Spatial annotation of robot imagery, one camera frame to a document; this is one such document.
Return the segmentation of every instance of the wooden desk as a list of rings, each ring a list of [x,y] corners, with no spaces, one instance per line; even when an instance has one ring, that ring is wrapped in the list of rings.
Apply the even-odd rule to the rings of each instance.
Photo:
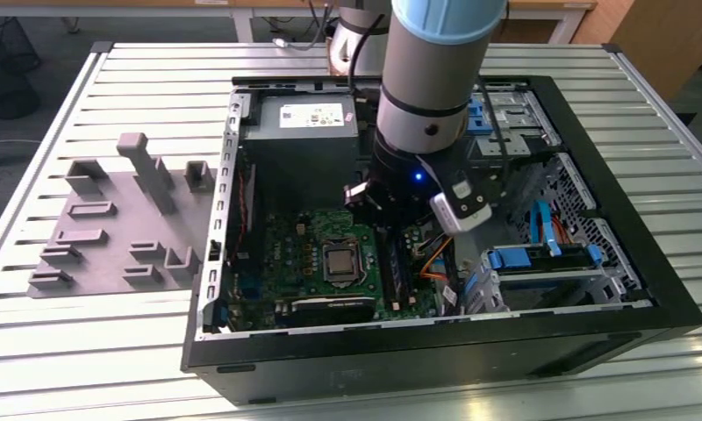
[[[550,44],[567,44],[596,0],[510,0],[510,19],[558,22]],[[306,0],[0,0],[0,16],[41,17],[212,17],[234,19],[239,42],[254,42],[251,19],[302,18]]]

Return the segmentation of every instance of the green circuit board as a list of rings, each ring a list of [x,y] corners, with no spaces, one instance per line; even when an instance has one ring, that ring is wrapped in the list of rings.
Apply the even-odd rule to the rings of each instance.
[[[418,228],[407,231],[411,244],[419,239]],[[339,288],[326,280],[323,245],[344,240],[358,250],[360,280]],[[375,299],[375,320],[429,317],[435,307],[431,289],[415,291],[415,304],[394,310],[384,302],[378,266],[375,236],[366,225],[355,225],[344,210],[314,210],[299,214],[268,215],[266,221],[264,265],[260,279],[240,283],[260,285],[259,298],[243,301],[250,330],[275,325],[274,303],[296,297],[363,295]]]

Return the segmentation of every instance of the black wire bundle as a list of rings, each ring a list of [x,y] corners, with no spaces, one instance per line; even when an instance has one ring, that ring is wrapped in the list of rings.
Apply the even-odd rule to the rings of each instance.
[[[372,22],[372,25],[366,28],[364,34],[362,35],[362,39],[359,40],[359,43],[356,44],[356,48],[354,49],[354,54],[351,54],[351,62],[348,63],[348,90],[351,90],[351,93],[356,92],[356,86],[355,86],[355,72],[356,72],[356,62],[359,61],[359,54],[362,53],[362,48],[364,47],[366,40],[372,35],[372,31],[379,26],[379,23],[383,21],[384,15],[379,15]]]

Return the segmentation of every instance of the cpu socket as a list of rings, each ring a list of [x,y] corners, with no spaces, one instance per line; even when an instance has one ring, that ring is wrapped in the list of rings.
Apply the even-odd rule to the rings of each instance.
[[[323,270],[326,281],[346,288],[359,280],[359,243],[354,238],[323,242]]]

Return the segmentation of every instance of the gray 3d printed part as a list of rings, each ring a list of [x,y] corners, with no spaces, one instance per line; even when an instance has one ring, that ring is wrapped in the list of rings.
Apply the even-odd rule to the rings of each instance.
[[[109,239],[104,230],[60,231],[55,242],[57,244],[104,244]]]
[[[189,191],[214,190],[215,179],[206,161],[189,161],[185,166],[185,180]]]
[[[129,254],[137,261],[149,259],[164,259],[165,251],[161,243],[157,241],[133,241],[129,244]]]
[[[63,263],[79,263],[83,256],[72,245],[63,244],[60,246],[45,247],[39,257],[48,265],[57,265]]]
[[[165,172],[163,162],[153,162],[145,150],[148,138],[143,133],[123,133],[119,136],[117,152],[129,159],[137,172],[137,182],[145,187],[147,193],[153,199],[153,203],[161,214],[176,211],[175,202],[168,195],[167,178],[161,176]]]
[[[149,287],[161,282],[161,274],[153,265],[128,266],[123,268],[125,274],[121,276],[129,285]]]
[[[93,164],[84,161],[76,167],[89,171],[96,164],[91,162]],[[161,172],[164,166],[153,164],[153,160],[149,162],[152,167],[159,168],[156,175],[167,185],[167,177]],[[77,192],[71,193],[57,219],[53,240],[47,245],[36,268],[39,275],[31,282],[28,295],[44,298],[189,288],[193,276],[185,277],[185,272],[196,274],[200,271],[214,190],[191,192],[185,171],[167,171],[171,174],[171,188],[167,187],[165,193],[175,204],[176,213],[161,214],[151,195],[140,190],[136,173],[104,174],[100,166],[96,169],[91,173],[104,175],[95,179],[104,202],[99,202],[99,195],[88,197]],[[214,171],[207,171],[210,174],[206,178],[214,178]],[[57,238],[65,239],[65,244],[55,240]],[[141,250],[141,243],[151,246],[152,253]],[[136,252],[141,252],[137,259],[131,254],[131,246]],[[177,259],[181,257],[179,264],[172,257],[167,260],[171,270],[165,264],[168,250]],[[131,274],[124,268],[140,265],[149,265],[156,270],[152,274],[157,275],[151,275],[156,278],[155,282],[145,282],[141,278],[128,281],[127,278],[137,273],[133,269]],[[57,271],[61,271],[63,277],[56,275]],[[59,279],[45,274],[55,274]]]
[[[200,259],[195,255],[192,247],[187,248],[185,261],[183,262],[172,248],[165,250],[164,269],[179,283],[192,282],[195,275],[200,269]]]
[[[68,169],[65,181],[80,196],[100,195],[97,180],[107,178],[96,160],[75,161]]]
[[[36,271],[28,283],[39,290],[67,289],[72,284],[72,277],[59,269]]]
[[[68,215],[75,219],[108,217],[116,213],[117,208],[109,201],[77,203],[71,206],[71,209],[68,210]]]

